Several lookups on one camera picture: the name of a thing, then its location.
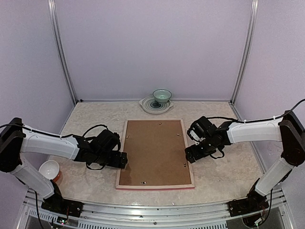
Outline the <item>aluminium corner post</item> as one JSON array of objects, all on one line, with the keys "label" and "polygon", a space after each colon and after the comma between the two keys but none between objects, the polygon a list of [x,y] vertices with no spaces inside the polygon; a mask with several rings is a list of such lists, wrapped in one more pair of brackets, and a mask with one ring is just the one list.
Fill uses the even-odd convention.
[{"label": "aluminium corner post", "polygon": [[238,76],[237,76],[237,79],[236,79],[236,82],[235,82],[233,94],[232,94],[232,97],[231,97],[231,100],[230,100],[230,103],[232,105],[234,105],[237,101],[237,97],[239,95],[241,85],[242,85],[242,81],[243,81],[243,78],[244,78],[248,58],[249,58],[249,55],[250,55],[253,36],[254,36],[254,31],[255,31],[255,25],[256,25],[258,5],[259,5],[259,0],[252,0],[251,10],[250,10],[250,18],[249,18],[248,29],[247,29],[247,33],[246,33],[244,50],[243,50],[241,63],[240,63],[240,67],[239,67],[239,70],[238,70]]},{"label": "aluminium corner post", "polygon": [[56,2],[55,0],[48,0],[48,8],[49,8],[49,14],[50,14],[50,19],[51,19],[51,26],[53,29],[53,34],[54,34],[54,39],[55,39],[55,44],[61,64],[61,68],[63,71],[64,79],[68,87],[68,92],[71,97],[73,105],[76,105],[78,102],[77,95],[72,83],[72,79],[69,73],[64,49],[63,49],[63,44],[61,41],[61,34],[60,34],[60,27],[59,27],[59,22],[58,22],[58,17],[57,17],[57,11],[56,11]]}]

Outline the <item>green ceramic bowl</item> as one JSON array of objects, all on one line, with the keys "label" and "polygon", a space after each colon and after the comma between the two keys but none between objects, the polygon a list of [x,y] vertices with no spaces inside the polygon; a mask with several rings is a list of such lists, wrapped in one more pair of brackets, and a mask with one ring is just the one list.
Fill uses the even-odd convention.
[{"label": "green ceramic bowl", "polygon": [[158,89],[153,92],[153,97],[158,103],[164,104],[171,99],[172,93],[165,89]]}]

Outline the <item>left aluminium corner post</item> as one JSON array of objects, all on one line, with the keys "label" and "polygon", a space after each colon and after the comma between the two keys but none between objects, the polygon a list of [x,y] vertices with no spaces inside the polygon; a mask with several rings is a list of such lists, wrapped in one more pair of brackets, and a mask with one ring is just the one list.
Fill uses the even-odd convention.
[{"label": "left aluminium corner post", "polygon": [[56,2],[55,0],[48,0],[48,8],[49,8],[49,14],[50,14],[50,19],[51,19],[51,26],[53,29],[53,34],[54,34],[54,39],[55,39],[55,44],[61,64],[61,68],[63,71],[64,79],[68,87],[68,92],[71,97],[73,105],[76,105],[78,102],[77,95],[72,83],[72,79],[69,73],[64,49],[63,49],[63,44],[61,41],[61,34],[60,34],[60,27],[59,27],[59,22],[58,22],[58,17],[57,17],[57,11],[56,11]]}]

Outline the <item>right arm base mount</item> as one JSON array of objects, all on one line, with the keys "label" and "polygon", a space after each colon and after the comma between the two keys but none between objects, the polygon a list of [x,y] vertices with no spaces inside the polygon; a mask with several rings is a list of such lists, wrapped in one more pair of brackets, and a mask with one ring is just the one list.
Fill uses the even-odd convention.
[{"label": "right arm base mount", "polygon": [[240,216],[269,208],[266,195],[262,196],[255,191],[255,185],[257,183],[258,180],[253,184],[245,198],[234,199],[227,203],[231,217]]}]

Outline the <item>right aluminium corner post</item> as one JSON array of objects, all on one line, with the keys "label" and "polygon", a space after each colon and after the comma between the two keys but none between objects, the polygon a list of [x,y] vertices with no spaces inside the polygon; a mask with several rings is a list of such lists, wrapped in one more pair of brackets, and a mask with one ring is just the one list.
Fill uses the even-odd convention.
[{"label": "right aluminium corner post", "polygon": [[231,100],[230,100],[230,103],[232,105],[234,105],[237,101],[237,97],[239,95],[241,85],[242,85],[242,81],[243,81],[243,78],[244,78],[248,58],[249,58],[249,55],[250,55],[253,36],[254,36],[254,31],[255,31],[255,25],[256,25],[258,5],[259,5],[259,0],[252,0],[251,10],[250,10],[250,18],[249,18],[248,29],[247,29],[247,33],[246,33],[244,50],[243,50],[241,63],[240,63],[240,67],[239,67],[239,70],[238,70],[238,76],[237,76],[237,79],[236,79],[236,82],[235,82],[233,94],[232,94],[232,97],[231,97]]}]

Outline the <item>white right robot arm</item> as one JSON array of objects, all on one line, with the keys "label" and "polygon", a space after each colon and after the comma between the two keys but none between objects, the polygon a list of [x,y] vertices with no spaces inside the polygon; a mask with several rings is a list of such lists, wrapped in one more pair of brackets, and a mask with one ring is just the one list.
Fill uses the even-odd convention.
[{"label": "white right robot arm", "polygon": [[253,185],[244,200],[244,208],[255,211],[261,206],[266,195],[305,161],[305,129],[294,112],[252,121],[238,121],[227,118],[220,126],[213,124],[209,117],[202,116],[194,121],[187,135],[195,141],[185,149],[186,160],[190,163],[210,156],[225,146],[242,142],[276,141],[282,143],[283,151],[269,170]]}]

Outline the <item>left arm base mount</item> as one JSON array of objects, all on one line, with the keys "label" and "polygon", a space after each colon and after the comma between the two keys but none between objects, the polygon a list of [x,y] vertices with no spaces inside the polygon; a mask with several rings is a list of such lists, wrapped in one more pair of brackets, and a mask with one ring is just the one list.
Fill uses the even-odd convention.
[{"label": "left arm base mount", "polygon": [[41,208],[51,212],[66,215],[67,217],[77,217],[81,215],[83,203],[75,200],[64,199],[61,195],[60,189],[57,184],[51,181],[54,194],[49,198],[44,198]]}]

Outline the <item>white bowl orange outside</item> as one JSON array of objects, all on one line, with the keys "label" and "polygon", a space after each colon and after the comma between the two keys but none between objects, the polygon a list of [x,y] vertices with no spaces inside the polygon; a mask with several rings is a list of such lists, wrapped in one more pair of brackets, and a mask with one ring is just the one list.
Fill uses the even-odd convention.
[{"label": "white bowl orange outside", "polygon": [[62,181],[62,172],[60,165],[55,160],[48,160],[44,162],[40,168],[39,172],[47,179],[52,180],[56,183]]}]

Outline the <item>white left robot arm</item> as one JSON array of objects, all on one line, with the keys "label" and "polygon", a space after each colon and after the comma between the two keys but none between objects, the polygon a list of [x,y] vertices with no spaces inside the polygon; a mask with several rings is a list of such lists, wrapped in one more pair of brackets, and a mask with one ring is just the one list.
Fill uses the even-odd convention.
[{"label": "white left robot arm", "polygon": [[92,137],[43,132],[23,124],[22,119],[17,117],[0,128],[0,170],[14,175],[36,191],[56,212],[66,209],[66,200],[55,182],[45,178],[24,157],[25,153],[59,156],[84,162],[87,167],[96,163],[102,168],[124,169],[128,162],[127,154],[120,151],[120,136],[107,126]]}]

